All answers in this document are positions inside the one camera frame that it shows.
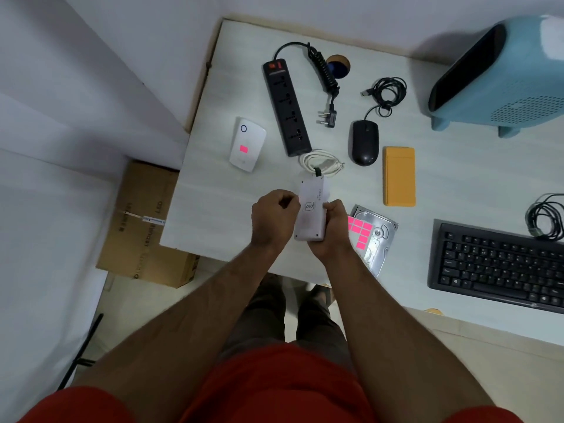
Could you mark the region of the person's right hand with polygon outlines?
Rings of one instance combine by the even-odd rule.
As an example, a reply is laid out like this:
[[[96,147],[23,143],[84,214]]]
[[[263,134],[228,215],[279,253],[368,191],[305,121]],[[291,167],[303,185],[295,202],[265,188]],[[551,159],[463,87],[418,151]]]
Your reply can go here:
[[[349,230],[347,229],[326,229],[322,241],[309,241],[308,247],[314,256],[328,268],[335,262],[343,258],[355,256],[355,251],[349,240]]]

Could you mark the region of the black keyboard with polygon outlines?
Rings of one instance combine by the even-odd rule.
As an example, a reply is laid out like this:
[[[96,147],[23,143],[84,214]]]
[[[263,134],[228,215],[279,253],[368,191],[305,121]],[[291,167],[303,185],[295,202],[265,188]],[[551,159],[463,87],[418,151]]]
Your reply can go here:
[[[564,315],[564,243],[440,220],[427,285]]]

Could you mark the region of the silver hard disk drive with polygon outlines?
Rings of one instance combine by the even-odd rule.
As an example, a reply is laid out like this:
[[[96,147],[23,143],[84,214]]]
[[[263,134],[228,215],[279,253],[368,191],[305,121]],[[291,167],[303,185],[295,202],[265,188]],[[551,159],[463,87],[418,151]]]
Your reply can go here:
[[[398,223],[361,205],[348,216],[349,240],[372,275],[378,278],[398,230]]]

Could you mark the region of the person's grey trousers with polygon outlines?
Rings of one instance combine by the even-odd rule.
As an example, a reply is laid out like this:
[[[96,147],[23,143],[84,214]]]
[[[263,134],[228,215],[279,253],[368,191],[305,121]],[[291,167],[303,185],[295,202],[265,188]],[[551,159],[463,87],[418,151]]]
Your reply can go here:
[[[335,301],[330,287],[316,285],[306,293],[298,309],[296,340],[292,345],[313,352],[356,373],[343,330],[330,317]],[[266,274],[227,339],[218,361],[257,348],[287,345],[285,338],[286,296],[278,275]]]

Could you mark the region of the black computer mouse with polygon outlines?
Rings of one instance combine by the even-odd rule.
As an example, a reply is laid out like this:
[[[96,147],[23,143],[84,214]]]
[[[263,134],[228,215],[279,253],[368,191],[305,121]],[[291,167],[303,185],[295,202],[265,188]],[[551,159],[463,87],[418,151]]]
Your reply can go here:
[[[377,161],[380,155],[380,134],[376,122],[371,120],[352,122],[349,141],[350,158],[356,165],[368,167]]]

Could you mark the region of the brown cardboard box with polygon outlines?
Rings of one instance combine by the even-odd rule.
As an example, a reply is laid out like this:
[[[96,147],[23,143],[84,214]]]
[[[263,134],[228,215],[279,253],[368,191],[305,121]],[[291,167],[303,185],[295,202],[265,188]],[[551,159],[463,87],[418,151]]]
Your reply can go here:
[[[130,161],[96,268],[179,288],[194,279],[200,257],[160,244],[179,172]]]

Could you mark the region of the person's red shirt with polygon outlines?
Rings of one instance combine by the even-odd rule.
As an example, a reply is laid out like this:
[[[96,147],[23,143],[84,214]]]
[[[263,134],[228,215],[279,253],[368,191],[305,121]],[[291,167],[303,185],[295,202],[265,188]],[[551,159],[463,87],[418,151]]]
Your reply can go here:
[[[70,387],[17,423],[137,423],[117,398]],[[356,376],[290,344],[245,352],[212,370],[178,423],[382,423]]]

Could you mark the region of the yellow rectangular case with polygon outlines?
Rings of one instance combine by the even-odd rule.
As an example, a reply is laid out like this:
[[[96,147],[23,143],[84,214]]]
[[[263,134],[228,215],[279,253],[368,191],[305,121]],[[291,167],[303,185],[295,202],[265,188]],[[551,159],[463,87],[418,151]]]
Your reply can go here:
[[[386,206],[416,205],[415,151],[410,147],[385,147],[383,203]]]

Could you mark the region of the person's left hand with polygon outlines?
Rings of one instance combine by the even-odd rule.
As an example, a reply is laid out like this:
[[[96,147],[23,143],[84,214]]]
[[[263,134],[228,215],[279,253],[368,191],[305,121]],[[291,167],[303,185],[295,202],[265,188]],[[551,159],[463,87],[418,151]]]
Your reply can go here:
[[[292,238],[298,213],[272,213],[271,192],[251,207],[251,241],[253,246],[271,250],[277,255]]]

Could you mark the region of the person's right forearm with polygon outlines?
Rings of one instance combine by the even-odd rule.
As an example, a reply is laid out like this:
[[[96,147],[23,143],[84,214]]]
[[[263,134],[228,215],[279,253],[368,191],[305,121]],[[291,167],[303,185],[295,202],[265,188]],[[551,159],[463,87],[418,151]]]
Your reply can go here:
[[[379,284],[347,245],[319,256],[357,374],[384,423],[442,423],[494,402],[463,363]]]

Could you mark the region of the person's left forearm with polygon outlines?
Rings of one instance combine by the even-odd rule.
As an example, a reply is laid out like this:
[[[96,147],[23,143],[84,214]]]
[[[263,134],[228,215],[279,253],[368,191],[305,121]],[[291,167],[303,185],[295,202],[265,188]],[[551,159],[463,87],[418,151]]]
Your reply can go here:
[[[160,385],[193,391],[283,248],[281,242],[251,241],[199,288],[103,356],[74,385],[95,387],[123,401],[156,398]]]

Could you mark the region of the white power bank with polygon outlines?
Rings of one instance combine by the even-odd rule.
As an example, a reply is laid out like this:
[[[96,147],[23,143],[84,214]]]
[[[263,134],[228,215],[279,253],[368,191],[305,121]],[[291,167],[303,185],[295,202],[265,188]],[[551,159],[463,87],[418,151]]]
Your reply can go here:
[[[296,241],[323,241],[327,223],[324,204],[329,200],[329,186],[325,175],[306,178],[299,188],[300,212],[294,225]]]

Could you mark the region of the black stand leg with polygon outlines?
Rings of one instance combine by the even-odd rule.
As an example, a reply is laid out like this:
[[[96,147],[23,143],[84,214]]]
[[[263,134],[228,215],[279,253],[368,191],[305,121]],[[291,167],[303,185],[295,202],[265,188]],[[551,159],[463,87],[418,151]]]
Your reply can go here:
[[[56,391],[61,391],[61,390],[65,389],[67,387],[67,385],[70,383],[71,377],[75,374],[77,367],[90,368],[95,364],[95,362],[96,362],[95,360],[84,358],[83,355],[84,355],[86,349],[88,348],[94,334],[96,333],[103,317],[104,317],[104,313],[100,313],[95,318],[94,322],[92,323],[92,325],[90,327],[90,330],[88,331],[88,334],[87,334],[85,340],[83,341],[81,347],[79,348],[78,353],[75,355],[75,357],[71,361],[71,364],[70,364],[69,368],[67,369],[67,371],[66,371],[63,379],[61,380],[61,382],[60,382]]]

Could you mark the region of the white wifi extender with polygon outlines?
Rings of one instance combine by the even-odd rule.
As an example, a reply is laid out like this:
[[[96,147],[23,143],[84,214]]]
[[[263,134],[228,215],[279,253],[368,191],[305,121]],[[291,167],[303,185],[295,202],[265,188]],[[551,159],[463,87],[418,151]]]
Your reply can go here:
[[[232,140],[229,163],[245,172],[253,172],[267,136],[258,124],[239,118]]]

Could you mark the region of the light blue monitor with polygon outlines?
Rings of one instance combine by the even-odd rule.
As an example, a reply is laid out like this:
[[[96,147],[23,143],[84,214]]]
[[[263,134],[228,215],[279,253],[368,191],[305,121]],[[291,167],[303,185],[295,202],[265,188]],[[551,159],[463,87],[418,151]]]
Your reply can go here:
[[[498,22],[438,79],[427,107],[434,131],[462,122],[502,139],[564,115],[564,18]]]

